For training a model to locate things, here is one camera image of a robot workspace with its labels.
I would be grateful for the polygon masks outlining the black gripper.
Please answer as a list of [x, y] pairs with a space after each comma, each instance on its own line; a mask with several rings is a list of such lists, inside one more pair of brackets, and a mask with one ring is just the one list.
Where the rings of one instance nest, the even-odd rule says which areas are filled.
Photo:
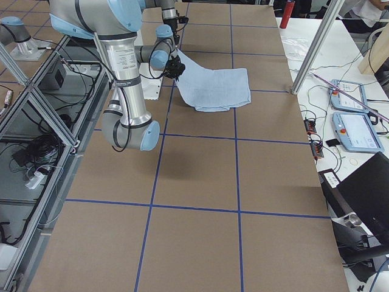
[[185, 65], [181, 63], [181, 59], [179, 56], [168, 60], [166, 64], [166, 77], [178, 80], [184, 71]]

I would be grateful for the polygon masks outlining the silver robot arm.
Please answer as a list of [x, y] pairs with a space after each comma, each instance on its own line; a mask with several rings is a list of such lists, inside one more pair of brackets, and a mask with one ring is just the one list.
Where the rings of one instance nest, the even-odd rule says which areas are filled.
[[[145, 9], [159, 7], [163, 24], [156, 29], [152, 46], [136, 46]], [[149, 70], [178, 79], [185, 70], [177, 44], [177, 24], [186, 21], [174, 1], [50, 1], [52, 27], [70, 37], [94, 40], [98, 61], [112, 77], [114, 94], [103, 112], [102, 130], [117, 150], [150, 151], [158, 143], [160, 125], [146, 109], [141, 63]]]
[[162, 20], [164, 24], [169, 25], [173, 33], [177, 31], [179, 15], [175, 8], [175, 0], [145, 0], [145, 7], [160, 7], [162, 10]]

